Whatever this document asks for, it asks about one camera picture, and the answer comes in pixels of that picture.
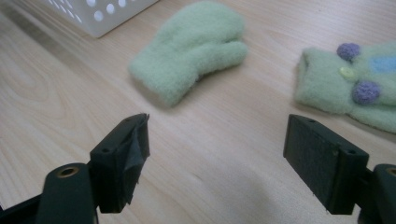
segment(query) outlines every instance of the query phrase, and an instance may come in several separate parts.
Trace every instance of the green knitted glove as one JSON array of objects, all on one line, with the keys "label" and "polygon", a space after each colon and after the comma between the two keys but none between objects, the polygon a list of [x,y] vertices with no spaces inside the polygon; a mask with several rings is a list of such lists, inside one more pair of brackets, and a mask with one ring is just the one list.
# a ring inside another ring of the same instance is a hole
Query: green knitted glove
[{"label": "green knitted glove", "polygon": [[296,101],[396,133],[396,42],[343,44],[337,54],[304,50]]},{"label": "green knitted glove", "polygon": [[240,64],[242,18],[224,5],[203,1],[174,15],[128,70],[166,105],[177,104],[204,74]]}]

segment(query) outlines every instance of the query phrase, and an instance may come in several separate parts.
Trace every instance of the light green mitten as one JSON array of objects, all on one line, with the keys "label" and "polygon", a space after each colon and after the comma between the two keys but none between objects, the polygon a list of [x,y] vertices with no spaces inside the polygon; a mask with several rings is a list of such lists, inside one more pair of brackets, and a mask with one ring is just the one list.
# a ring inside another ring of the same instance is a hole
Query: light green mitten
[{"label": "light green mitten", "polygon": [[228,7],[192,4],[165,23],[128,70],[166,105],[175,105],[201,76],[245,59],[243,30],[242,18]]},{"label": "light green mitten", "polygon": [[337,54],[305,49],[295,99],[396,133],[396,42],[343,44]]}]

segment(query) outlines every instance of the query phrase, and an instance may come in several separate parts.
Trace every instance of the green mitten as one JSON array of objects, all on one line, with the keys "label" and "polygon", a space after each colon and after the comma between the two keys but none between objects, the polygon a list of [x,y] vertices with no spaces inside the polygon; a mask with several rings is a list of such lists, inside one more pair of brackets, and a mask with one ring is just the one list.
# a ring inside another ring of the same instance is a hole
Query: green mitten
[{"label": "green mitten", "polygon": [[343,44],[337,55],[305,49],[295,99],[396,133],[396,42]]},{"label": "green mitten", "polygon": [[203,1],[174,15],[130,63],[129,72],[166,105],[177,104],[204,74],[240,64],[242,18],[224,5]]}]

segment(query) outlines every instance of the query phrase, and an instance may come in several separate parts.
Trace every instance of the basket hole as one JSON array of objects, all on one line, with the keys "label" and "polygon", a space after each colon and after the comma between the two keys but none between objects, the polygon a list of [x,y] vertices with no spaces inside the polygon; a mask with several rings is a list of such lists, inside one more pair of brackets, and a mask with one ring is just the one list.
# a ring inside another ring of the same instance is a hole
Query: basket hole
[{"label": "basket hole", "polygon": [[119,6],[120,7],[125,7],[126,6],[126,1],[125,0],[119,0]]},{"label": "basket hole", "polygon": [[61,6],[61,9],[62,9],[62,11],[63,11],[64,13],[67,13],[66,9],[64,9],[63,6]]},{"label": "basket hole", "polygon": [[74,18],[73,13],[72,13],[69,9],[67,9],[67,12],[69,13],[69,16],[70,16],[71,18]]},{"label": "basket hole", "polygon": [[113,14],[115,12],[115,8],[113,4],[108,4],[106,7],[107,13],[108,14]]},{"label": "basket hole", "polygon": [[96,11],[95,14],[93,14],[93,17],[95,18],[96,21],[102,21],[103,13],[101,11]]},{"label": "basket hole", "polygon": [[82,20],[78,15],[76,15],[76,19],[78,20],[79,23],[82,23]]},{"label": "basket hole", "polygon": [[68,7],[70,7],[70,8],[73,9],[73,6],[69,3],[69,1],[65,0],[65,2],[66,2],[66,4],[67,4]]},{"label": "basket hole", "polygon": [[96,0],[87,0],[87,5],[90,7],[95,7],[96,6]]}]

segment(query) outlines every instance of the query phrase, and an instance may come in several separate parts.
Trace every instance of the screw hole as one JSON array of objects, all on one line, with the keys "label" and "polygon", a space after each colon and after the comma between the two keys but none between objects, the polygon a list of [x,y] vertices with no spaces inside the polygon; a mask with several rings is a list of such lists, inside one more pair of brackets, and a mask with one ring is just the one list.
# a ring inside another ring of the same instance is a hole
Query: screw hole
[{"label": "screw hole", "polygon": [[332,150],[332,154],[333,154],[334,156],[338,156],[338,149],[333,149],[333,150]]},{"label": "screw hole", "polygon": [[396,177],[396,168],[388,168],[387,171],[388,173]]},{"label": "screw hole", "polygon": [[69,176],[75,175],[76,173],[78,173],[78,168],[75,166],[72,167],[66,167],[64,169],[62,169],[57,176],[59,178],[67,178]]}]

